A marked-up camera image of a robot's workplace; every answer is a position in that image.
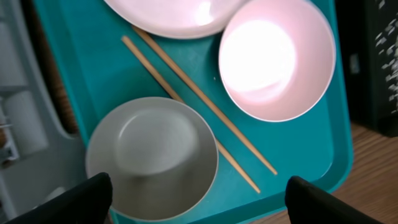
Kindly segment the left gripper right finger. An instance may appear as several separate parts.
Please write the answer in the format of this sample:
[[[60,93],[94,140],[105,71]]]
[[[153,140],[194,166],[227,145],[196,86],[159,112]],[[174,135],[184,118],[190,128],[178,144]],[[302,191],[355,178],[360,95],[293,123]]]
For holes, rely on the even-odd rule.
[[[291,224],[381,224],[299,176],[287,182],[285,206]]]

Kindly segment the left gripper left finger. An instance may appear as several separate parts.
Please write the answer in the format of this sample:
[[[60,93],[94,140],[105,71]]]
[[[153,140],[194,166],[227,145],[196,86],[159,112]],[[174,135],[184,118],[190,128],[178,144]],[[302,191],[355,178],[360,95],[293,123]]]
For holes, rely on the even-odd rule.
[[[103,224],[112,201],[111,178],[102,172],[7,224]]]

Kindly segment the pink small bowl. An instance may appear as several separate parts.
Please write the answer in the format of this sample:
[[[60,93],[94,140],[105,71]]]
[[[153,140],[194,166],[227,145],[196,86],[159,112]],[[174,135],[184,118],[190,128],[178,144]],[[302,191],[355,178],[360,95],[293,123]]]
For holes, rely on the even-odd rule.
[[[249,1],[223,32],[218,65],[239,109],[261,121],[288,121],[312,109],[329,87],[335,38],[311,1]]]

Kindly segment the pile of rice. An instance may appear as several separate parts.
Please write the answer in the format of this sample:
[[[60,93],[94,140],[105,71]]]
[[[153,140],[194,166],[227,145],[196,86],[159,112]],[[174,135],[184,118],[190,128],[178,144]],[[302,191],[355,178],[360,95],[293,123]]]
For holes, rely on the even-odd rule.
[[[382,114],[390,116],[397,113],[397,0],[377,0],[374,3]]]

